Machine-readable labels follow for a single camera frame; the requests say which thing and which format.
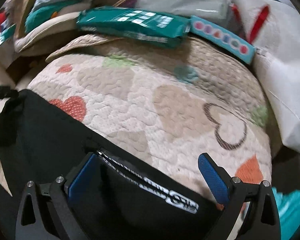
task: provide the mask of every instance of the pink circle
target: pink circle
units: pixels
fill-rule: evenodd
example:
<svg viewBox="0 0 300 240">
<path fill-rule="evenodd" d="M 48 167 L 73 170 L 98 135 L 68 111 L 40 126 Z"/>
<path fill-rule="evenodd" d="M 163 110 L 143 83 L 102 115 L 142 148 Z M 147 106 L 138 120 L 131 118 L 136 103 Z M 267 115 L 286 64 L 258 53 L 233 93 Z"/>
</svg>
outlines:
<svg viewBox="0 0 300 240">
<path fill-rule="evenodd" d="M 197 21 L 193 24 L 193 27 L 197 30 L 202 30 L 204 28 L 204 24 L 202 22 Z"/>
<path fill-rule="evenodd" d="M 240 53 L 241 54 L 247 54 L 249 52 L 249 49 L 246 45 L 241 45 L 240 46 Z"/>
</svg>

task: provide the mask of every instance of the turquoise cloth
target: turquoise cloth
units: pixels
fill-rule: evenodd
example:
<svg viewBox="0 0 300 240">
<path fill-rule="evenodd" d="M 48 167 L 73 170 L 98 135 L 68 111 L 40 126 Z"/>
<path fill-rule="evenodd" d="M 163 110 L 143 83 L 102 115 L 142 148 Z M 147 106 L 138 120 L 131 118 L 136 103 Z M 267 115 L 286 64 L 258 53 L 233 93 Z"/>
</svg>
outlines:
<svg viewBox="0 0 300 240">
<path fill-rule="evenodd" d="M 300 225 L 300 190 L 287 195 L 277 192 L 276 188 L 272 191 L 279 212 L 281 240 L 289 240 Z"/>
<path fill-rule="evenodd" d="M 58 12 L 66 6 L 76 4 L 81 1 L 82 0 L 68 0 L 64 2 L 57 2 L 52 5 L 41 7 L 40 9 L 31 12 L 26 19 L 25 33 L 28 34 L 30 31 L 32 31 L 39 25 L 48 21 L 54 12 Z"/>
</svg>

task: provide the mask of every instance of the quilted blanket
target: quilted blanket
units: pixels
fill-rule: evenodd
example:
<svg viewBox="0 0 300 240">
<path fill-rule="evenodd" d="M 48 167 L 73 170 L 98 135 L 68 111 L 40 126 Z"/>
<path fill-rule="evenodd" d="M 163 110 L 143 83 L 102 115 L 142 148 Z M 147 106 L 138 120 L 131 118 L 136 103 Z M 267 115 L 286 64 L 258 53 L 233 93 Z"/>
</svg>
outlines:
<svg viewBox="0 0 300 240">
<path fill-rule="evenodd" d="M 29 89 L 202 196 L 215 201 L 197 165 L 203 152 L 244 182 L 271 181 L 261 87 L 205 41 L 171 50 L 88 34 L 47 60 Z"/>
</svg>

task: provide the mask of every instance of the white bag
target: white bag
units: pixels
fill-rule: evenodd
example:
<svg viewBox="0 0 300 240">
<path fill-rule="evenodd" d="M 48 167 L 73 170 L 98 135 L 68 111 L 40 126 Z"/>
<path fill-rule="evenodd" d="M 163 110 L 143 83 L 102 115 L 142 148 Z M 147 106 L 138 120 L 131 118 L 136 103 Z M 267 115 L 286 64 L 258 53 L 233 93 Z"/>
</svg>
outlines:
<svg viewBox="0 0 300 240">
<path fill-rule="evenodd" d="M 253 45 L 253 68 L 277 119 L 282 142 L 300 152 L 300 15 L 273 0 L 236 0 L 246 34 L 265 5 L 270 14 Z"/>
</svg>

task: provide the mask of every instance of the orange object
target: orange object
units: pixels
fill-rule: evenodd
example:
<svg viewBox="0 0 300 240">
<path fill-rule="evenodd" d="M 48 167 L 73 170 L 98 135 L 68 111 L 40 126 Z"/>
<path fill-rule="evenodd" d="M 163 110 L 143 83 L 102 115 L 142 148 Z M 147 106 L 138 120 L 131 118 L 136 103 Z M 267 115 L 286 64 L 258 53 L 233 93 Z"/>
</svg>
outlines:
<svg viewBox="0 0 300 240">
<path fill-rule="evenodd" d="M 57 16 L 58 16 L 58 12 L 54 12 L 54 13 L 51 15 L 50 19 L 53 19 L 53 18 L 55 18 L 55 17 L 57 17 Z"/>
</svg>

